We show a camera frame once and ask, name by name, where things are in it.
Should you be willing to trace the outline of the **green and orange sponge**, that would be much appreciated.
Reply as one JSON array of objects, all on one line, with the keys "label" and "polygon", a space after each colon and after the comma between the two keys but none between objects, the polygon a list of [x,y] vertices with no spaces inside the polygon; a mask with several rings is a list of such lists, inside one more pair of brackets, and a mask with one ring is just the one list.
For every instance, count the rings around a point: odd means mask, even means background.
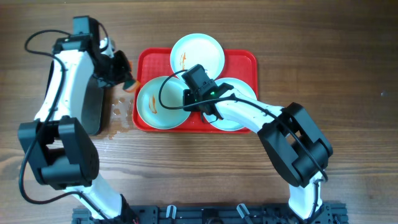
[{"label": "green and orange sponge", "polygon": [[127,93],[132,93],[140,87],[141,83],[139,81],[137,81],[131,73],[132,61],[129,60],[128,62],[129,62],[129,75],[128,75],[128,79],[124,82],[123,90]]}]

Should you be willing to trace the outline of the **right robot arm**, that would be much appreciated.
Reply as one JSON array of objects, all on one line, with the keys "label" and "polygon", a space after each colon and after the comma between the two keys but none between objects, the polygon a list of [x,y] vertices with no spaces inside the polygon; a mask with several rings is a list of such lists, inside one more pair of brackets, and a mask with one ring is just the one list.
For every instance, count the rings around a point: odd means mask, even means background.
[{"label": "right robot arm", "polygon": [[230,84],[216,84],[201,65],[183,72],[182,78],[191,94],[184,107],[234,121],[256,133],[274,169],[289,184],[290,209],[301,220],[314,221],[333,149],[305,108],[298,103],[282,107],[254,100]]}]

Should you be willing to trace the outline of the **white plate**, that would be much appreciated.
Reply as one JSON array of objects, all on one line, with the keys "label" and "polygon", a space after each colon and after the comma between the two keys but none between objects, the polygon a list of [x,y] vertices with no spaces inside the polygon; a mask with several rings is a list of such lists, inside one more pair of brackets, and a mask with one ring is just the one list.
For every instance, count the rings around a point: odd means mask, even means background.
[{"label": "white plate", "polygon": [[[169,110],[159,103],[159,90],[167,76],[153,78],[139,91],[136,108],[141,119],[155,129],[172,129],[184,123],[191,112],[183,109]],[[168,107],[183,105],[183,91],[188,86],[178,78],[172,77],[162,89],[161,101]]]},{"label": "white plate", "polygon": [[[227,83],[234,86],[235,89],[240,91],[243,95],[250,97],[254,100],[257,99],[257,95],[254,90],[244,81],[237,78],[220,78],[215,81],[215,83],[220,86],[222,83]],[[222,131],[237,131],[243,129],[243,125],[230,121],[227,119],[218,119],[215,115],[207,115],[205,113],[201,114],[201,121],[203,123],[211,124],[213,127]]]},{"label": "white plate", "polygon": [[224,50],[217,40],[206,34],[188,34],[178,40],[170,53],[172,71],[189,70],[200,64],[211,79],[217,79],[224,69]]}]

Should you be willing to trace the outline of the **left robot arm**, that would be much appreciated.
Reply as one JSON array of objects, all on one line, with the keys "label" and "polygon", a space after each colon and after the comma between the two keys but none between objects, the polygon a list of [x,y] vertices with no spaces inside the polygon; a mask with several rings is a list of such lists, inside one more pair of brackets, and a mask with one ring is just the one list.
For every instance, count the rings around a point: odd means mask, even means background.
[{"label": "left robot arm", "polygon": [[40,185],[74,196],[87,209],[93,223],[138,223],[139,217],[122,194],[99,173],[98,151],[81,124],[87,86],[139,87],[131,64],[115,50],[105,28],[90,16],[76,16],[73,32],[62,32],[49,57],[51,76],[44,102],[34,120],[22,123],[17,136],[24,150],[22,168],[30,167]]}]

